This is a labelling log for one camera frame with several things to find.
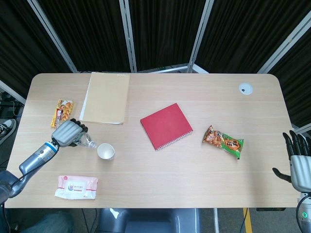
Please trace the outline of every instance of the green packaging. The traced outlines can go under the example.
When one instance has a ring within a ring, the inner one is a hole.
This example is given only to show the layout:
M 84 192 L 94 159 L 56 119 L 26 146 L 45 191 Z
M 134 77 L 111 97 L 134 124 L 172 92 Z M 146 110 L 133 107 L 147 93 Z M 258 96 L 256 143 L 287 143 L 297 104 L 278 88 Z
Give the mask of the green packaging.
M 240 159 L 244 139 L 234 139 L 225 133 L 214 130 L 212 126 L 209 126 L 204 135 L 203 142 L 213 144 L 218 148 L 234 154 L 237 159 Z

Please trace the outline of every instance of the sneaker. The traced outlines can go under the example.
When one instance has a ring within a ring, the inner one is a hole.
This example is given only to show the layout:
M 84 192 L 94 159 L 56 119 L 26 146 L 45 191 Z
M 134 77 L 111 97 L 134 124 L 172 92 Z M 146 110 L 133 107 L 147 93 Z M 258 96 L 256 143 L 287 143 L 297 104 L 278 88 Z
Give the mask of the sneaker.
M 0 145 L 14 132 L 16 129 L 16 120 L 9 119 L 0 124 Z

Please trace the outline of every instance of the robotic arm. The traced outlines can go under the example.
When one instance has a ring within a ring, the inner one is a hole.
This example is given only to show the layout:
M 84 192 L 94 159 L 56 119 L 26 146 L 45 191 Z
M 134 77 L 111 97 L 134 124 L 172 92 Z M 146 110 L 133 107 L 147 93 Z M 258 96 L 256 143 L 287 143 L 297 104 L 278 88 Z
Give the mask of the robotic arm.
M 9 171 L 0 172 L 0 203 L 4 203 L 9 198 L 18 195 L 29 179 L 57 153 L 60 147 L 76 146 L 73 141 L 87 132 L 85 125 L 81 125 L 75 119 L 67 120 L 61 124 L 53 133 L 52 141 L 45 142 L 35 153 L 26 159 L 19 170 L 23 174 L 17 178 Z
M 296 219 L 302 233 L 311 233 L 311 139 L 296 135 L 290 131 L 291 138 L 283 133 L 285 138 L 288 158 L 290 161 L 291 175 L 279 172 L 272 168 L 279 178 L 292 183 L 294 189 L 301 192 L 298 198 Z

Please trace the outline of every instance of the red notebook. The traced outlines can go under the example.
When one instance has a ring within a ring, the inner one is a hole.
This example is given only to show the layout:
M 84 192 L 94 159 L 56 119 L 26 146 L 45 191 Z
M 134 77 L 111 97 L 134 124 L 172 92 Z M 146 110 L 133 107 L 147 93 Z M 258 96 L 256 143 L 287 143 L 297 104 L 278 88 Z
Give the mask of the red notebook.
M 155 150 L 160 150 L 193 131 L 177 103 L 141 119 L 140 122 Z

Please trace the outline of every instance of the black curtain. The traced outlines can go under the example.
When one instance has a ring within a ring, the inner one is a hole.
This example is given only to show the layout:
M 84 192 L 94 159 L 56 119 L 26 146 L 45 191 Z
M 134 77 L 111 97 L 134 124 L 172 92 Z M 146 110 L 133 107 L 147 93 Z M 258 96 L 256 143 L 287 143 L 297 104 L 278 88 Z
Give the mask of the black curtain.
M 311 123 L 311 29 L 269 72 L 278 77 L 291 122 Z
M 39 0 L 79 71 L 130 71 L 118 0 Z
M 205 0 L 130 0 L 137 70 L 188 63 Z
M 70 72 L 27 1 L 0 0 L 0 78 L 24 98 L 39 73 Z
M 195 63 L 257 73 L 310 10 L 311 0 L 215 0 Z

